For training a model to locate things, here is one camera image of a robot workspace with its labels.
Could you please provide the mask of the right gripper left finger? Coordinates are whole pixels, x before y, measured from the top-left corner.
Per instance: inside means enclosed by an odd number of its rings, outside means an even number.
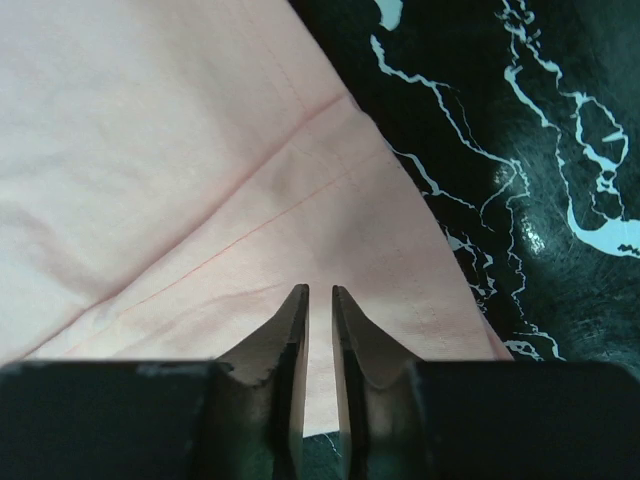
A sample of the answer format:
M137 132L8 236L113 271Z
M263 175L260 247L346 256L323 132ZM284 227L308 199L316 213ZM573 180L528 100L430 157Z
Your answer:
M1 370L5 479L297 479L309 289L215 359Z

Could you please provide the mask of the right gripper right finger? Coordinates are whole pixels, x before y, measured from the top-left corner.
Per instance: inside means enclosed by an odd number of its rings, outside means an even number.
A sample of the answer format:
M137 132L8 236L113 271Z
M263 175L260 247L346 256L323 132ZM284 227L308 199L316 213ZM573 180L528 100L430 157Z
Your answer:
M332 291L347 479L635 479L639 382L602 362L432 361Z

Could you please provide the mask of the salmon pink t-shirt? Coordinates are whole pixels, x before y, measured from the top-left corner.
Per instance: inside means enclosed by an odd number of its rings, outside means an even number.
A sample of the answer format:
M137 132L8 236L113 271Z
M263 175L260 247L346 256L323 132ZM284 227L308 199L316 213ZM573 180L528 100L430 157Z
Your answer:
M299 283L308 435L336 285L422 358L509 355L289 3L2 3L3 362L216 357Z

